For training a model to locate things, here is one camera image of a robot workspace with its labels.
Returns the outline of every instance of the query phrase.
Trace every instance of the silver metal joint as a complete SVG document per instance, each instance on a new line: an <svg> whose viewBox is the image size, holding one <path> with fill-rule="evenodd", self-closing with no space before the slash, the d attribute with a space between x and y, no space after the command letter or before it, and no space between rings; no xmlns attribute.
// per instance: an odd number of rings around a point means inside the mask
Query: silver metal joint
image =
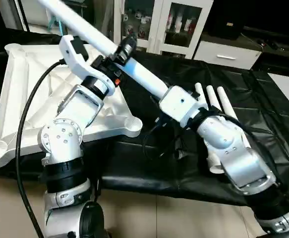
<svg viewBox="0 0 289 238"><path fill-rule="evenodd" d="M284 216L272 219L272 220L259 220L260 226L271 233L285 233L289 231L289 212Z"/></svg>

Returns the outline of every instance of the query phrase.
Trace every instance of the cabinet drawer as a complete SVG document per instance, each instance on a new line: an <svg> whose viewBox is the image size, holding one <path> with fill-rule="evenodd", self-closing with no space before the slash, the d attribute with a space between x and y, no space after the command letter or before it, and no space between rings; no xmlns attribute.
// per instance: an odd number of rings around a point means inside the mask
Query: cabinet drawer
<svg viewBox="0 0 289 238"><path fill-rule="evenodd" d="M251 69L260 54L261 52L259 51L201 41L194 60Z"/></svg>

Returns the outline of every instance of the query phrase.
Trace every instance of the black plastic sheet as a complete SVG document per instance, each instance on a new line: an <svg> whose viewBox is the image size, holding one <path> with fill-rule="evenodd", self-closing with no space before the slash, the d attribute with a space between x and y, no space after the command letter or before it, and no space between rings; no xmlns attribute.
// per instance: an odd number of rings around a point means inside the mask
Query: black plastic sheet
<svg viewBox="0 0 289 238"><path fill-rule="evenodd" d="M57 44L59 40L60 37L54 35L0 29L0 90L7 62L6 44ZM134 57L163 81L186 90L193 90L196 82L204 88L223 86L239 120L272 154L274 161L267 162L275 165L289 184L289 101L268 74L140 52ZM157 130L149 137L147 146L148 153L155 158L147 159L142 152L142 139L154 125L159 110L150 94L128 76L120 86L132 114L139 117L144 126L137 138L117 136L85 143L85 167L91 179L101 176L102 187L110 189L245 205L243 197L232 190L224 176L208 171L207 150L203 143L196 141L192 131L181 137L183 150L189 155L178 160L173 154L156 158L178 127L170 123ZM38 153L23 157L25 179L40 179L43 156ZM0 168L0 176L15 177L14 160Z"/></svg>

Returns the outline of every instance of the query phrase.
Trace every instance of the drawer handle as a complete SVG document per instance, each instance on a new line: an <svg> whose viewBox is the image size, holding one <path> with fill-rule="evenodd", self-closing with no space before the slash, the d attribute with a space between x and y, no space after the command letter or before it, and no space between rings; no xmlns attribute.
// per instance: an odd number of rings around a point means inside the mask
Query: drawer handle
<svg viewBox="0 0 289 238"><path fill-rule="evenodd" d="M236 58L234 57L229 57L229 56L222 56L222 55L217 55L218 58L222 58L222 59L227 59L227 60L236 60Z"/></svg>

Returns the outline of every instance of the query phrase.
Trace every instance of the glass cabinet door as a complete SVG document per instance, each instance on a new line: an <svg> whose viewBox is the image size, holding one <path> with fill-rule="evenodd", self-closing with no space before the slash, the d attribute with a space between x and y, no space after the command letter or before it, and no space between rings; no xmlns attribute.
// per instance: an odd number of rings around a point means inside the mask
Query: glass cabinet door
<svg viewBox="0 0 289 238"><path fill-rule="evenodd" d="M162 4L163 0L123 0L120 39L135 33L138 49L153 52Z"/></svg>
<svg viewBox="0 0 289 238"><path fill-rule="evenodd" d="M212 0L164 0L154 52L191 59Z"/></svg>

